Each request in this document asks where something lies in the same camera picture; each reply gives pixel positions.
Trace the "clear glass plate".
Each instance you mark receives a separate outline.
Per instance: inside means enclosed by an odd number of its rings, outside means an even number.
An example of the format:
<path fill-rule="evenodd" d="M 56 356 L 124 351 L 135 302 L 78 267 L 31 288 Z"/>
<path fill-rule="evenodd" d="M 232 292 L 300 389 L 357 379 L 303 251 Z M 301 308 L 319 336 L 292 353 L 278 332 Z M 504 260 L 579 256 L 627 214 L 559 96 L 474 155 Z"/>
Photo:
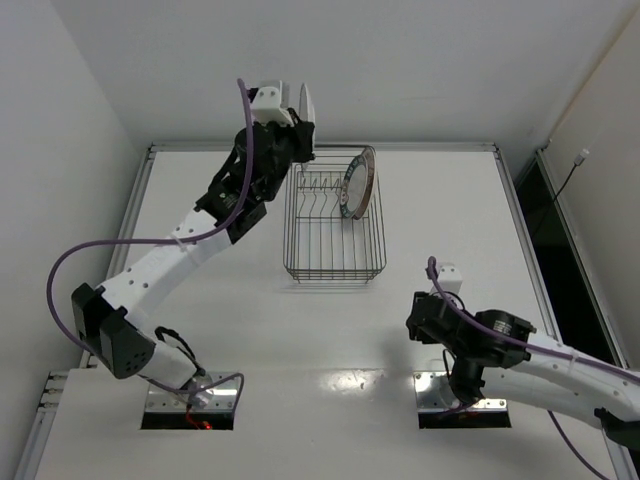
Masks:
<path fill-rule="evenodd" d="M 305 122 L 316 122 L 315 106 L 311 98 L 309 87 L 306 83 L 301 85 L 298 114 Z"/>

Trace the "orange sunburst white plate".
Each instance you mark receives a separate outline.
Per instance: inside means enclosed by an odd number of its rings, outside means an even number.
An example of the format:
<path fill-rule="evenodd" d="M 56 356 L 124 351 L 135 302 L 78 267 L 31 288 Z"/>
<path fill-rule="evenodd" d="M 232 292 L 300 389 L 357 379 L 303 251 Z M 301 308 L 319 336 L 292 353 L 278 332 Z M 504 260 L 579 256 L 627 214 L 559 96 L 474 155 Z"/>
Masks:
<path fill-rule="evenodd" d="M 369 205 L 374 196 L 374 187 L 377 180 L 377 166 L 376 166 L 376 151 L 372 146 L 366 146 L 362 151 L 362 157 L 365 160 L 367 167 L 367 177 L 365 183 L 365 190 L 362 195 L 362 200 L 356 211 L 357 219 L 362 219 L 369 209 Z"/>

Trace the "green rimmed white plate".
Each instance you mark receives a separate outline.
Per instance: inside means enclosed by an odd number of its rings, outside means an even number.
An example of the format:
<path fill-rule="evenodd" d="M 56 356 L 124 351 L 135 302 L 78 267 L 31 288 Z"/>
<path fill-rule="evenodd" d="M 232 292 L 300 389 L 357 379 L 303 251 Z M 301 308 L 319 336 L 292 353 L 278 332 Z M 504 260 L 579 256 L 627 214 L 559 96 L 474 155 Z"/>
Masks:
<path fill-rule="evenodd" d="M 357 219 L 356 211 L 362 200 L 367 167 L 362 152 L 354 157 L 346 169 L 340 189 L 340 211 L 343 218 Z"/>

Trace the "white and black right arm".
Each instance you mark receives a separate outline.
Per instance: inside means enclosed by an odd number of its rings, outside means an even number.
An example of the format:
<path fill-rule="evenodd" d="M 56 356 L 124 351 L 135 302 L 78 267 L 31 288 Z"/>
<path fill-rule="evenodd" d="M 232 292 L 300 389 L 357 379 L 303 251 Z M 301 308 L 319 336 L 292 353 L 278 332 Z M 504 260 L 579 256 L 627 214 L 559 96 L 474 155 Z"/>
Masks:
<path fill-rule="evenodd" d="M 639 447 L 639 377 L 542 334 L 502 310 L 469 315 L 448 299 L 417 292 L 409 337 L 439 344 L 454 362 L 441 390 L 447 405 L 504 398 L 557 412 Z"/>

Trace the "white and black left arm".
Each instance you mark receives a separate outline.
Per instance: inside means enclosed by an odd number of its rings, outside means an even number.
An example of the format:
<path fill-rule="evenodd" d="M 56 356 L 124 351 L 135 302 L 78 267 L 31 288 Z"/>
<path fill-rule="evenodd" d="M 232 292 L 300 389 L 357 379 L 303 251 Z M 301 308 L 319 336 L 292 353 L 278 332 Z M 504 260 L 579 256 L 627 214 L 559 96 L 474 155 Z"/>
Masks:
<path fill-rule="evenodd" d="M 99 286 L 83 283 L 72 293 L 80 339 L 115 378 L 194 388 L 202 367 L 186 349 L 156 337 L 147 322 L 180 283 L 266 216 L 292 164 L 313 160 L 314 114 L 288 112 L 289 125 L 254 123 L 236 135 L 206 193 L 162 243 Z"/>

